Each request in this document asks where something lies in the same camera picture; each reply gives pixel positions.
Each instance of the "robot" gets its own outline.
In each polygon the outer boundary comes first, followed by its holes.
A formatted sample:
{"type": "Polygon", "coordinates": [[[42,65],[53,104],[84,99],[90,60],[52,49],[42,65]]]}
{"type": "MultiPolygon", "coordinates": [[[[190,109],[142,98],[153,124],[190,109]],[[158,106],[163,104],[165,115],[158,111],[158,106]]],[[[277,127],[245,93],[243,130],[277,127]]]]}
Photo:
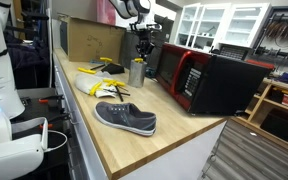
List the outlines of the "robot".
{"type": "MultiPolygon", "coordinates": [[[[0,0],[0,179],[14,179],[35,170],[41,164],[44,153],[52,150],[47,148],[48,125],[45,118],[18,124],[10,123],[10,119],[25,110],[15,88],[12,65],[3,37],[11,2],[12,0],[0,0]],[[42,134],[12,139],[13,133],[39,124],[43,124],[42,134]]],[[[110,2],[122,18],[138,17],[137,22],[130,24],[129,29],[139,36],[136,49],[145,59],[154,48],[154,44],[150,42],[150,33],[161,30],[161,26],[154,23],[154,13],[150,11],[151,4],[155,3],[155,0],[110,0],[110,2]]]]}
{"type": "Polygon", "coordinates": [[[162,26],[154,22],[155,13],[151,11],[155,0],[110,0],[110,2],[123,19],[137,17],[137,21],[131,23],[127,29],[139,37],[136,50],[146,61],[147,56],[155,47],[151,42],[151,33],[162,30],[162,26]]]}

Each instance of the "white cabinet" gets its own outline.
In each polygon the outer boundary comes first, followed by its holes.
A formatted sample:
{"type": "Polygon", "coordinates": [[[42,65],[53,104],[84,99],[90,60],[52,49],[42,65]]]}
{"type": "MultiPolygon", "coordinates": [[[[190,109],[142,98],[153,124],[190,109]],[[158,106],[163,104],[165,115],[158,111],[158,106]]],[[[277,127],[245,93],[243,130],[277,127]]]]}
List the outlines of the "white cabinet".
{"type": "Polygon", "coordinates": [[[229,3],[185,6],[174,44],[208,51],[217,43],[229,7],[229,3]]]}
{"type": "Polygon", "coordinates": [[[269,8],[269,3],[233,5],[219,42],[251,48],[269,8]]]}
{"type": "Polygon", "coordinates": [[[184,6],[179,26],[175,35],[174,44],[188,46],[188,39],[192,36],[193,26],[196,24],[195,21],[200,9],[200,3],[184,6]]]}

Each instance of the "cabinet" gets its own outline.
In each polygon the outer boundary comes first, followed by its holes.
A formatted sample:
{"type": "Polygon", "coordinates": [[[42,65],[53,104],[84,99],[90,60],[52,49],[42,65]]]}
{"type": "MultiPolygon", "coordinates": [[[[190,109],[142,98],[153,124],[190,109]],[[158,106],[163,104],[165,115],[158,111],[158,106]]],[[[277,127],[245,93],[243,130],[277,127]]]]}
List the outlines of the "cabinet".
{"type": "Polygon", "coordinates": [[[65,111],[70,113],[70,122],[65,124],[71,130],[71,138],[68,139],[69,151],[69,173],[71,179],[107,179],[106,172],[101,163],[95,145],[90,137],[87,127],[83,121],[81,112],[74,99],[63,69],[59,62],[62,54],[53,54],[55,71],[55,89],[57,94],[64,95],[62,104],[65,111]]]}
{"type": "Polygon", "coordinates": [[[269,9],[269,3],[234,4],[220,43],[252,48],[269,9]]]}
{"type": "Polygon", "coordinates": [[[184,6],[174,44],[209,51],[222,32],[229,7],[229,3],[184,6]]]}
{"type": "MultiPolygon", "coordinates": [[[[265,79],[258,88],[258,93],[254,95],[244,115],[234,117],[233,120],[288,149],[288,140],[285,140],[285,138],[276,133],[267,131],[266,128],[269,117],[274,111],[287,114],[287,117],[284,117],[284,119],[288,123],[288,106],[282,104],[284,93],[288,93],[288,84],[265,79]]],[[[285,126],[282,128],[282,131],[288,133],[288,127],[285,126]]]]}

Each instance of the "glass cabinet door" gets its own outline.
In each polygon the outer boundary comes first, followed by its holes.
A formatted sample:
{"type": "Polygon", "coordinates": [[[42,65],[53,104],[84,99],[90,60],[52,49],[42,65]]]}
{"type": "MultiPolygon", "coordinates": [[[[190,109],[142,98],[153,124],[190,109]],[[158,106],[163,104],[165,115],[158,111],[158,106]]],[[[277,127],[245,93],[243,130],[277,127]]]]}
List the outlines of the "glass cabinet door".
{"type": "Polygon", "coordinates": [[[188,46],[189,39],[192,36],[193,29],[196,28],[196,16],[199,11],[200,4],[184,6],[181,19],[176,32],[175,44],[188,46]]]}
{"type": "Polygon", "coordinates": [[[268,7],[268,3],[234,5],[222,42],[251,47],[268,7]]]}
{"type": "Polygon", "coordinates": [[[203,6],[198,27],[195,29],[192,48],[210,50],[229,7],[229,3],[203,6]]]}

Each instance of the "red microwave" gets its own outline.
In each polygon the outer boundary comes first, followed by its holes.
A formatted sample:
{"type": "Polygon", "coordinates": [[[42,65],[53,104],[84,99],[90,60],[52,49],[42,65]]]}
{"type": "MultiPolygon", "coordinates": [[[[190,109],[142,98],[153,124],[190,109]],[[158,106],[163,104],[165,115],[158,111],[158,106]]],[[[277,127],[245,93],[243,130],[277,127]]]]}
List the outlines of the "red microwave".
{"type": "Polygon", "coordinates": [[[244,112],[269,69],[165,43],[156,79],[191,114],[244,112]]]}

